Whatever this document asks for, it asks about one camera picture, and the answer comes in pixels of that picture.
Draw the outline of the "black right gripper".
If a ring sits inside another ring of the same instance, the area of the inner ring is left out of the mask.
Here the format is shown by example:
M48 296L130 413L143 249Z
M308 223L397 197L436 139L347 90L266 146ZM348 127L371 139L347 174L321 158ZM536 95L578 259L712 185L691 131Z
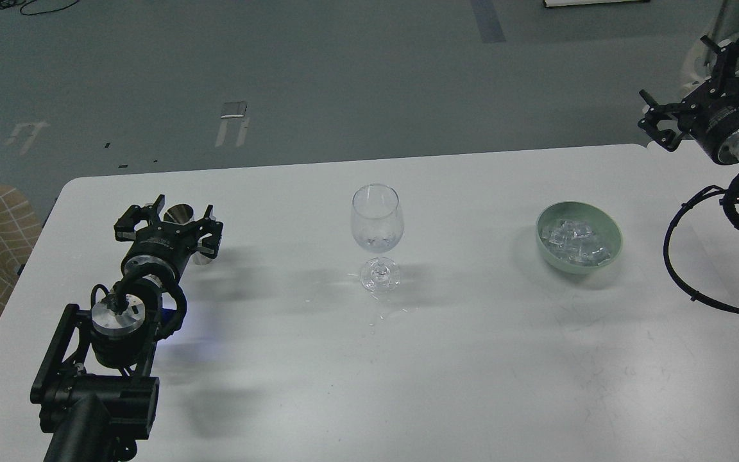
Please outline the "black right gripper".
M739 163L739 38L727 45L718 45L707 35L700 41L715 55L709 79L681 102L665 105L641 89L645 109L638 128L669 152L677 150L688 134L713 163L732 166ZM660 128L665 122L674 122L677 129Z

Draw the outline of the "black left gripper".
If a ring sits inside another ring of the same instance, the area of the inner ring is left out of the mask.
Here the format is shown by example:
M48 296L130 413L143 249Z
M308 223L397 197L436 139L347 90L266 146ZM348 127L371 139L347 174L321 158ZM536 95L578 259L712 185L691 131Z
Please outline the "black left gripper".
M114 223L115 240L132 244L121 261L121 274L128 275L139 266L153 263L167 269L179 282L193 255L218 257L224 224L214 217L214 206L207 205L199 219L179 225L161 222L164 203L165 195L158 195L143 207L131 205ZM147 226L136 231L143 221Z

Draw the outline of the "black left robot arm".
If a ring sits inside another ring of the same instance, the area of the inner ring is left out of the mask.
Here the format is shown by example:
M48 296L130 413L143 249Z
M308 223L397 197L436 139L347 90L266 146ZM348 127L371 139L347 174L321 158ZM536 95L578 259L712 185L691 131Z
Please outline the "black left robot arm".
M213 205L197 217L164 195L131 205L114 237L130 247L112 286L97 284L90 306L68 304L30 387L40 430L51 436L46 461L131 461L155 423L158 343L187 317L181 280L188 263L218 257L223 223Z

